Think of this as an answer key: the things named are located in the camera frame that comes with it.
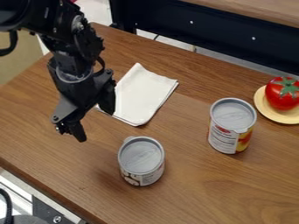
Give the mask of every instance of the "red label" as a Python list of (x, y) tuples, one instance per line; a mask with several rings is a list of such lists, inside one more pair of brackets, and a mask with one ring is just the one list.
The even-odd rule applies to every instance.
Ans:
[(216, 125), (216, 128), (224, 133), (231, 133), (228, 129), (221, 128), (220, 126)]

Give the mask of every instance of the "wooden table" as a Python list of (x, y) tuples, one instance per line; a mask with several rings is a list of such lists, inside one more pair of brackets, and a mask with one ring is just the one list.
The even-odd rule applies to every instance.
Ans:
[(299, 2), (296, 0), (183, 0), (221, 11), (259, 18), (299, 28)]
[[(206, 141), (209, 108), (221, 97), (253, 103), (271, 77), (96, 25), (103, 58), (119, 80), (136, 62), (178, 79), (175, 94), (147, 125), (131, 127), (95, 110), (83, 120), (88, 141), (58, 135), (49, 116), (58, 93), (47, 55), (0, 89), (0, 165), (90, 223), (298, 223), (299, 127), (258, 116), (249, 149), (221, 154)], [(124, 182), (117, 151), (129, 136), (166, 150), (154, 185)]]

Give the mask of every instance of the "can lid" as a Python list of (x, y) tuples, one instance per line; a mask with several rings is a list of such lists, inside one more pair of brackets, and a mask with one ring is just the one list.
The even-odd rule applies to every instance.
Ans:
[(150, 137), (131, 137), (121, 147), (118, 160), (122, 169), (134, 174), (152, 172), (163, 163), (162, 145)]
[(255, 109), (246, 101), (237, 98), (225, 98), (216, 101), (211, 107), (212, 119), (223, 128), (244, 130), (256, 122)]

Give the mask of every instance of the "can label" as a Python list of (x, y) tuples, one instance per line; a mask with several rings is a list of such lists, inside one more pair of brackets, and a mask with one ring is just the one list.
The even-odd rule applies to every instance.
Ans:
[(156, 181), (158, 181), (161, 178), (163, 172), (164, 172), (164, 163), (162, 163), (157, 170), (143, 175), (136, 175), (121, 169), (123, 178), (133, 186), (148, 186), (154, 184)]
[(235, 154), (244, 151), (249, 145), (253, 127), (245, 133), (236, 133), (233, 130), (224, 129), (211, 121), (208, 141), (210, 145), (225, 154)]

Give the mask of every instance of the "metal can rim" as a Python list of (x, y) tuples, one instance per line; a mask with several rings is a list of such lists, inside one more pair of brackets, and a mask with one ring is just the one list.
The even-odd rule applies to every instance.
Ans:
[[(246, 104), (248, 106), (248, 108), (253, 112), (253, 115), (254, 115), (254, 120), (253, 122), (248, 125), (247, 129), (244, 130), (244, 129), (231, 129), (231, 128), (227, 128), (225, 127), (224, 125), (222, 124), (219, 124), (214, 118), (213, 118), (213, 110), (216, 108), (216, 106), (220, 103), (220, 102), (223, 102), (223, 101), (231, 101), (231, 100), (234, 100), (234, 101), (237, 101), (237, 102), (241, 102), (242, 104)], [(219, 99), (217, 100), (216, 102), (213, 103), (213, 105), (211, 106), (210, 108), (210, 117), (211, 119), (220, 127), (223, 127), (225, 129), (228, 129), (228, 130), (233, 130), (235, 131), (236, 133), (242, 133), (242, 132), (247, 132), (249, 128), (253, 127), (257, 121), (257, 114), (256, 114), (256, 110), (254, 109), (254, 107), (247, 101), (244, 101), (244, 100), (241, 100), (239, 98), (234, 98), (234, 97), (227, 97), (227, 98), (222, 98), (222, 99)]]
[[(156, 146), (159, 148), (159, 150), (161, 151), (161, 160), (159, 162), (159, 164), (157, 166), (155, 166), (155, 168), (153, 168), (152, 170), (150, 171), (147, 171), (147, 172), (132, 172), (132, 171), (129, 171), (127, 170), (123, 165), (122, 165), (122, 152), (123, 150), (126, 148), (127, 145), (129, 145), (130, 142), (132, 142), (133, 140), (138, 140), (138, 139), (147, 139), (147, 140), (150, 140), (152, 143), (156, 144)], [(163, 146), (154, 138), (152, 137), (149, 137), (149, 136), (131, 136), (131, 137), (128, 137), (124, 140), (124, 143), (122, 144), (121, 148), (119, 149), (118, 151), (118, 164), (119, 166), (125, 171), (125, 172), (128, 172), (128, 173), (131, 173), (131, 174), (135, 174), (135, 175), (146, 175), (146, 174), (150, 174), (154, 171), (156, 171), (165, 161), (165, 151), (164, 151), (164, 148)]]

